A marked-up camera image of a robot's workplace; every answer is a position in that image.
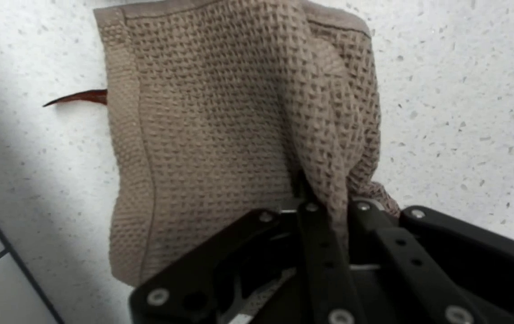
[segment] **towel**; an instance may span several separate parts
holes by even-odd
[[[251,208],[294,206],[303,170],[346,233],[379,161],[366,23],[301,0],[168,0],[96,8],[119,195],[112,273],[139,284]]]

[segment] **beige waffle towel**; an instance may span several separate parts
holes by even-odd
[[[299,0],[168,0],[96,10],[121,172],[112,271],[128,284],[256,206],[292,206],[303,168],[343,231],[372,174],[379,93],[368,28]]]

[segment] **waffle weave texture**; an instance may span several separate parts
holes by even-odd
[[[112,273],[139,284],[251,208],[294,206],[305,170],[334,226],[372,181],[379,91],[368,28],[299,0],[96,10],[121,185]]]

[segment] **screw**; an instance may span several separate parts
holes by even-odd
[[[359,206],[361,210],[368,210],[368,208],[370,208],[370,204],[368,204],[366,201],[359,201],[357,206]]]
[[[420,208],[413,208],[411,213],[418,219],[426,215],[424,210],[420,210]]]
[[[307,203],[307,212],[317,212],[317,204],[314,201]]]
[[[267,212],[260,215],[262,222],[271,222],[272,219],[274,219],[272,213],[267,213]]]
[[[473,324],[474,321],[471,311],[467,311],[462,305],[455,305],[455,303],[447,305],[446,316],[451,324]]]
[[[330,324],[354,324],[354,316],[348,309],[332,309],[328,320]]]
[[[166,303],[168,296],[170,296],[170,291],[164,287],[152,289],[148,293],[148,303],[150,305],[162,305],[162,303]]]

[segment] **bolt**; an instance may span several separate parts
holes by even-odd
[[[424,210],[420,210],[420,208],[413,208],[411,213],[418,219],[426,215]]]
[[[359,201],[357,206],[359,206],[361,210],[368,210],[368,208],[370,208],[370,204],[368,204],[366,201]]]
[[[148,303],[150,305],[162,305],[162,303],[166,303],[168,296],[170,296],[170,291],[164,287],[152,289],[148,293]]]
[[[354,324],[354,316],[348,309],[332,309],[328,314],[330,324]]]
[[[274,219],[272,213],[267,213],[267,212],[265,212],[265,213],[260,213],[260,221],[262,221],[262,222],[271,222],[272,219]]]
[[[451,324],[473,324],[474,321],[471,311],[467,311],[462,305],[455,305],[455,303],[447,305],[446,316]]]
[[[307,212],[317,212],[317,208],[319,208],[319,206],[317,206],[314,201],[308,201],[308,203],[307,203]]]

